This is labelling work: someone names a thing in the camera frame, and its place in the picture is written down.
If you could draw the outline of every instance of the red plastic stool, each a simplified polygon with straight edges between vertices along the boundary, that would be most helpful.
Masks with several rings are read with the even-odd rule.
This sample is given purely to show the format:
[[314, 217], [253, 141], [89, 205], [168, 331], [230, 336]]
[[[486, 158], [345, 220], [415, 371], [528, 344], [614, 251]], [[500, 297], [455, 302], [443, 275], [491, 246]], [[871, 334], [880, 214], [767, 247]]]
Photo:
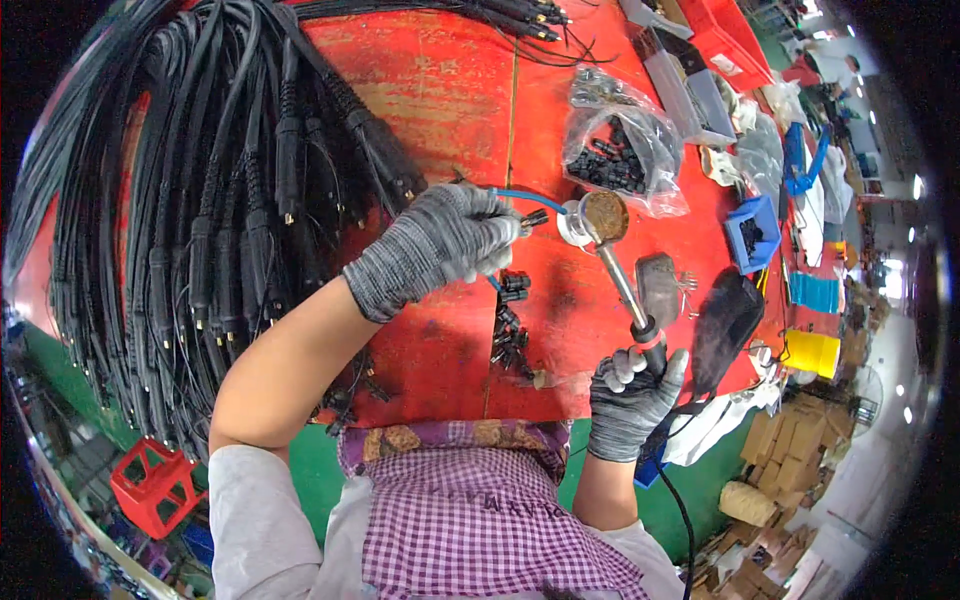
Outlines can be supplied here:
[[[151, 465], [147, 450], [151, 450], [158, 459]], [[139, 460], [145, 473], [142, 480], [131, 481], [124, 471]], [[120, 509], [133, 524], [144, 533], [160, 540], [166, 538], [187, 514], [197, 506], [206, 492], [197, 495], [193, 489], [193, 480], [190, 479], [191, 465], [183, 452], [171, 452], [156, 440], [141, 439], [133, 445], [130, 452], [123, 457], [120, 464], [110, 476], [110, 487], [116, 494]], [[177, 493], [176, 487], [180, 484], [182, 493]], [[173, 505], [173, 513], [160, 513], [160, 506]]]

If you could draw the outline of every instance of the blue tube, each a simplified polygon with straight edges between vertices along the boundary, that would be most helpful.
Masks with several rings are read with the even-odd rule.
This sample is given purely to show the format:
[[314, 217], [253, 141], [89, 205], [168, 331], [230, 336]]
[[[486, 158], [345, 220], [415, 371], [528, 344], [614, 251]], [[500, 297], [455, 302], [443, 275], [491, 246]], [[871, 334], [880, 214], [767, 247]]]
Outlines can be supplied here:
[[496, 290], [496, 293], [497, 293], [497, 294], [499, 294], [500, 292], [503, 291], [503, 288], [500, 287], [500, 282], [496, 280], [496, 277], [494, 277], [494, 276], [492, 276], [492, 275], [488, 275], [488, 276], [487, 276], [487, 281], [490, 282], [490, 285], [493, 286], [493, 289]]
[[490, 188], [490, 190], [497, 196], [503, 196], [505, 198], [522, 198], [524, 200], [532, 200], [535, 203], [543, 204], [547, 208], [553, 208], [554, 210], [556, 210], [558, 213], [562, 215], [566, 214], [566, 208], [563, 208], [562, 206], [553, 202], [552, 200], [548, 200], [544, 198], [540, 194], [534, 194], [532, 192], [523, 192], [515, 189], [500, 189], [498, 187], [492, 187]]

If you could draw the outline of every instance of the green floor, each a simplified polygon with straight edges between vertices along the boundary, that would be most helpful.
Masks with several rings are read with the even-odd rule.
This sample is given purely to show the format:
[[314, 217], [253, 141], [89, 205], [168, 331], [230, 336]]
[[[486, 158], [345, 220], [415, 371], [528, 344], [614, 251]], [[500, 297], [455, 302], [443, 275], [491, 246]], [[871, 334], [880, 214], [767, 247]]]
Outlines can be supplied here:
[[[136, 442], [120, 416], [112, 410], [101, 410], [86, 384], [83, 374], [73, 368], [64, 347], [53, 338], [33, 327], [27, 330], [31, 354], [43, 368], [60, 394], [85, 418], [98, 426], [115, 444], [129, 448]], [[717, 510], [720, 490], [739, 474], [743, 461], [740, 448], [750, 424], [744, 422], [723, 438], [695, 465], [688, 468], [670, 466], [667, 477], [676, 486], [684, 500], [697, 541], [718, 530], [726, 517]], [[578, 420], [573, 427], [570, 464], [560, 486], [560, 501], [567, 508], [580, 480], [585, 452], [577, 452], [587, 445], [589, 420]], [[294, 440], [290, 452], [290, 470], [300, 495], [300, 504], [314, 532], [323, 541], [330, 509], [340, 499], [344, 475], [337, 466], [335, 443], [324, 433], [324, 428], [311, 425]], [[198, 483], [205, 487], [206, 470], [195, 471]], [[636, 490], [636, 505], [644, 525], [666, 549], [671, 560], [686, 556], [686, 530], [677, 504], [662, 481], [650, 490]]]

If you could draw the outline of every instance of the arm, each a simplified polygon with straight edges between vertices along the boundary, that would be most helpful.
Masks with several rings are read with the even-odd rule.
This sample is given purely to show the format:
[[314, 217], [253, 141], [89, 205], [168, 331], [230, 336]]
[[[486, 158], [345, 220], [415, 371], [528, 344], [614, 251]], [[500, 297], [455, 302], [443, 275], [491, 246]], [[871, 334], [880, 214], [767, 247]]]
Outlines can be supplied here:
[[685, 349], [674, 352], [659, 384], [635, 378], [646, 360], [633, 349], [600, 361], [590, 382], [588, 454], [573, 496], [573, 514], [585, 525], [614, 531], [636, 523], [636, 459], [677, 401], [688, 361]]
[[286, 459], [326, 388], [381, 324], [360, 313], [339, 276], [268, 329], [227, 373], [210, 424], [210, 454], [255, 445]]
[[210, 455], [246, 444], [287, 460], [337, 373], [410, 301], [507, 266], [521, 215], [467, 185], [424, 191], [344, 274], [256, 339], [230, 368], [210, 423]]
[[616, 531], [636, 523], [634, 470], [636, 460], [615, 463], [588, 452], [573, 496], [574, 516], [600, 531]]

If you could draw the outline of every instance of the yellow container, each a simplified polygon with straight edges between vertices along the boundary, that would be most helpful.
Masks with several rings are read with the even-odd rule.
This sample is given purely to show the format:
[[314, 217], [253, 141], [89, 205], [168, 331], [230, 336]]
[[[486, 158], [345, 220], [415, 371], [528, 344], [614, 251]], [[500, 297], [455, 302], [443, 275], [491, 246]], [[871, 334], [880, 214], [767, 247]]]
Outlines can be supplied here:
[[840, 340], [819, 333], [787, 329], [784, 335], [786, 353], [783, 364], [801, 371], [813, 371], [832, 379], [840, 360]]

